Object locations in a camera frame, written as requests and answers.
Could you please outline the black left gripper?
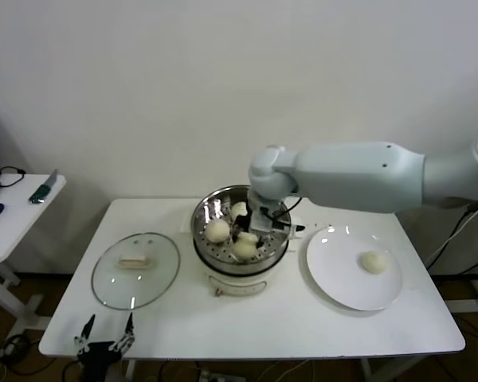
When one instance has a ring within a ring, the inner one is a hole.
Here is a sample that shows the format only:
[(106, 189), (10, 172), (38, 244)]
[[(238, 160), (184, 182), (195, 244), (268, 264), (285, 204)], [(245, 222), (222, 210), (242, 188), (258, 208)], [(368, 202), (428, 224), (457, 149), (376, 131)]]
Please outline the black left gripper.
[(120, 361), (121, 353), (126, 353), (135, 342), (133, 313), (130, 312), (123, 335), (113, 341), (89, 343), (90, 333), (96, 315), (93, 314), (84, 324), (79, 336), (74, 337), (77, 360), (82, 366), (80, 380), (83, 382), (104, 382), (108, 368)]

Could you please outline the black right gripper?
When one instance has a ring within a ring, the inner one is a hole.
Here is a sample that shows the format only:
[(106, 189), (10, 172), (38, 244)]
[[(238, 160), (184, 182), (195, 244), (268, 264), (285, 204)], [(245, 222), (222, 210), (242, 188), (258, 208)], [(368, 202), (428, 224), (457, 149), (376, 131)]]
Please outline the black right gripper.
[(274, 217), (282, 206), (282, 199), (267, 199), (253, 190), (247, 192), (248, 216), (237, 216), (231, 226), (233, 242), (238, 240), (242, 232), (259, 236), (257, 242), (258, 255), (271, 255), (273, 252), (274, 232), (282, 232), (283, 225)]

